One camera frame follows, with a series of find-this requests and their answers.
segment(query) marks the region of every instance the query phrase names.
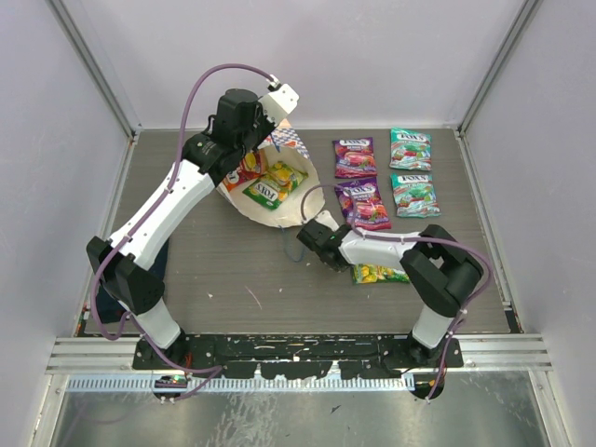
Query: snack bag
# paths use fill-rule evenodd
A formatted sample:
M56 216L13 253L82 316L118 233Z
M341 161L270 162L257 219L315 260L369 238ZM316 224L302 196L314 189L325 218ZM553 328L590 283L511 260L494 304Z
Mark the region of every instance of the snack bag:
M335 148L335 178L358 179L376 176L372 138L339 140Z
M223 185L228 191L249 180L258 179L267 170L267 156L264 149L256 153L247 154L235 170L230 172L223 179Z
M358 264L352 267L354 284L370 284L372 282L410 282L406 272L380 265Z
M430 170L430 135L411 130L391 130L390 168Z
M440 216L431 175L391 174L391 185L399 217Z
M276 210L306 177L307 174L279 161L242 193L268 210Z
M354 180L338 185L347 188L351 193L349 195L347 191L335 190L342 213L349 223L365 230L391 228L376 179Z

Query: gray wood tabletop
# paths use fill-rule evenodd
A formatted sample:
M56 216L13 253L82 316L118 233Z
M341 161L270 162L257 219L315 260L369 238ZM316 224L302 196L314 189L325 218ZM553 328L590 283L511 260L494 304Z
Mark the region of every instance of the gray wood tabletop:
M340 182L334 179L332 140L374 138L377 181L392 216L390 231L421 231L427 224L440 224L460 242L487 252L454 133L449 129L425 132L433 138L432 176L442 215L404 219L396 217L389 176L411 171L389 168L388 129L298 130L322 183ZM164 179L176 139L175 131L141 134L115 229ZM342 222L335 193L325 191L325 197L326 208ZM254 223L222 196L211 194L187 215L170 239L165 278L169 311L187 332L408 332L412 328L423 305L412 286L354 285L350 272L331 271L311 252L296 263L284 246L293 256L300 255L297 231L291 228L282 234L279 229ZM86 332L93 333L95 328L90 322ZM494 284L470 306L462 332L508 332Z

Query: purple candy bag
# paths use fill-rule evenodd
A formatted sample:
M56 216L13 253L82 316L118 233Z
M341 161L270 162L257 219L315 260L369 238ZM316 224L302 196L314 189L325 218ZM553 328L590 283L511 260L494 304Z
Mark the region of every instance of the purple candy bag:
M335 190L347 222L365 230L391 228L376 179L354 180L338 183L338 186L349 189L351 193L349 195L347 191Z
M376 176L372 138L339 140L335 148L335 178L359 179Z

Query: teal candy bag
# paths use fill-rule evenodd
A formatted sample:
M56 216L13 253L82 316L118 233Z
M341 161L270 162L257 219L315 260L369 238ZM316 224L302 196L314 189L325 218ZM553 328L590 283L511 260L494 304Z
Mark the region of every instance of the teal candy bag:
M440 216L431 175L391 174L391 185L398 217Z
M394 169L431 170L430 135L412 130L391 130L391 161Z

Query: white wall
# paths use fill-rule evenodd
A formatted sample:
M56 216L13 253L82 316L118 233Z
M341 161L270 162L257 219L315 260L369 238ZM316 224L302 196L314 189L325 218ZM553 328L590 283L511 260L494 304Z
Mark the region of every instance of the white wall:
M146 129L177 128L200 74L257 65L302 96L296 127L459 124L522 0L68 0ZM192 127L254 74L218 74Z
M0 436L19 447L127 141L45 2L1 3L0 60Z
M543 2L469 132L523 322L579 445L596 425L596 3Z

